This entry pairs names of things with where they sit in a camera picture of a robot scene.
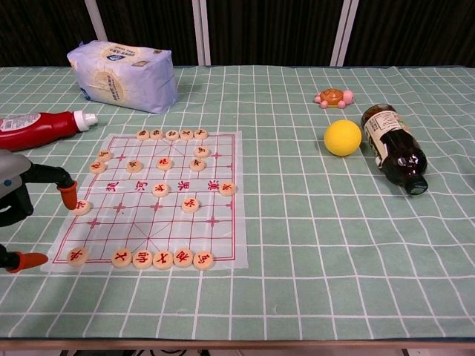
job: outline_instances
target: white bottle cap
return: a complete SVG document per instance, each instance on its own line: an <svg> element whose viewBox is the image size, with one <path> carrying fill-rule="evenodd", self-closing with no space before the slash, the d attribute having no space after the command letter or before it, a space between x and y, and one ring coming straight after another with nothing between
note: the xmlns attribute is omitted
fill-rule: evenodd
<svg viewBox="0 0 475 356"><path fill-rule="evenodd" d="M82 110L74 111L74 120L79 131L89 130L89 126L97 123L97 117L94 113L83 113Z"/></svg>

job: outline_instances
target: chinese chess board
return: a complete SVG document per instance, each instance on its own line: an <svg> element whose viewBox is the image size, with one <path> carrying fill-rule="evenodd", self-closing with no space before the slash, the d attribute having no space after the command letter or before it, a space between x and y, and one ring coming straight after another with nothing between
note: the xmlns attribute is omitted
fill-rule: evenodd
<svg viewBox="0 0 475 356"><path fill-rule="evenodd" d="M211 153L204 159L206 168L194 172L189 166L198 145L208 146ZM89 201L92 209L66 219L48 253L51 263L46 270L70 270L66 256L78 246L89 251L86 271L108 270L118 248L132 253L143 249L173 252L183 247L208 250L216 269L247 267L240 133L210 134L207 139L189 141L140 141L131 135L110 135L102 149L114 155L106 162L107 170L89 174L78 189L78 200ZM173 161L170 170L157 169L161 157ZM125 165L131 160L139 160L143 169L128 173ZM166 197L151 193L158 182L170 187ZM221 196L220 182L233 182L236 194ZM190 197L200 202L194 214L181 208Z"/></svg>

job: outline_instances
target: black bottle cap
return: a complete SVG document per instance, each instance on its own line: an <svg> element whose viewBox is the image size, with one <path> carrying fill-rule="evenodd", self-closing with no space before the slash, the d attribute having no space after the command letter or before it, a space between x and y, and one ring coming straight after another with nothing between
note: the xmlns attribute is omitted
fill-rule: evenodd
<svg viewBox="0 0 475 356"><path fill-rule="evenodd" d="M429 188L429 185L423 176L415 175L407 180L404 188L410 195L419 195L424 193Z"/></svg>

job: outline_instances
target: brown glass bottle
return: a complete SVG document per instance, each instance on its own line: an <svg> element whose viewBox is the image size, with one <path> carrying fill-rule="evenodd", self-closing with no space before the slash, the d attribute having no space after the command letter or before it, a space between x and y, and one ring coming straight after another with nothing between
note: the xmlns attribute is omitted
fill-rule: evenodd
<svg viewBox="0 0 475 356"><path fill-rule="evenodd" d="M410 195L424 193L427 158L396 110L388 104L374 105L363 113L361 126L386 177Z"/></svg>

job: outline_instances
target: yellow ball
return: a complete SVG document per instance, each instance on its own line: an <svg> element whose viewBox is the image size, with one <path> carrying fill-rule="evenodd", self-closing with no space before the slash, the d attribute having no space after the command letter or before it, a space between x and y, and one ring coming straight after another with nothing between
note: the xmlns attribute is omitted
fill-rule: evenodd
<svg viewBox="0 0 475 356"><path fill-rule="evenodd" d="M325 131L325 147L336 156L348 156L361 143L361 130L356 123L349 120L338 120Z"/></svg>

